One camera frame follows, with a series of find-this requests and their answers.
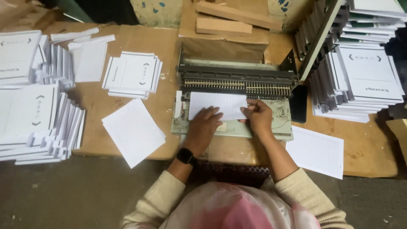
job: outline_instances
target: person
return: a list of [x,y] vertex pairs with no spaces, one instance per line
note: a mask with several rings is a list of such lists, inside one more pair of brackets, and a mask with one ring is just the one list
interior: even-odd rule
[[[123,220],[124,229],[353,229],[346,214],[299,168],[271,131],[272,110],[248,99],[241,108],[266,149],[271,177],[261,189],[209,182],[189,193],[178,206],[193,166],[177,158]],[[199,157],[222,125],[219,108],[202,109],[189,125],[181,148]]]

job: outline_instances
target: left hand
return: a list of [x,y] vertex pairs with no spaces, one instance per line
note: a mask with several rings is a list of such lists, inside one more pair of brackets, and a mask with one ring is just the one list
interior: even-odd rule
[[219,119],[223,113],[216,114],[219,107],[203,108],[189,124],[189,130],[182,144],[182,148],[189,149],[194,157],[199,157],[208,148],[213,134],[223,123]]

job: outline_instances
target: wooden block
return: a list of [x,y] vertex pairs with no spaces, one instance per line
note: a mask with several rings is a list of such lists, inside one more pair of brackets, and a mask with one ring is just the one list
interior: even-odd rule
[[253,26],[243,22],[197,18],[197,33],[209,33],[227,36],[249,36]]
[[256,13],[238,10],[235,8],[217,5],[205,1],[197,3],[197,11],[201,13],[211,14],[221,18],[227,18],[239,22],[244,22],[256,26],[260,26],[275,31],[282,30],[282,20],[278,18],[270,18]]

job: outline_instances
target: right hand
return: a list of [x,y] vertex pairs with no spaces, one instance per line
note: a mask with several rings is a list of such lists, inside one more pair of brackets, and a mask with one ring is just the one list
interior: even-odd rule
[[250,127],[260,140],[267,137],[274,137],[271,131],[273,121],[273,111],[263,101],[258,99],[247,99],[250,104],[247,108],[241,107],[242,113],[249,119]]

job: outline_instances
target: ruled notebook page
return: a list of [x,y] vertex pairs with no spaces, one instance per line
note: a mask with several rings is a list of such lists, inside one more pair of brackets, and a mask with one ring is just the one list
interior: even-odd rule
[[206,92],[191,92],[188,119],[193,120],[202,108],[210,106],[219,107],[219,112],[223,112],[221,121],[246,119],[246,116],[240,111],[240,107],[247,107],[246,95]]
[[286,150],[295,163],[308,170],[342,179],[344,173],[344,140],[292,127],[294,140]]

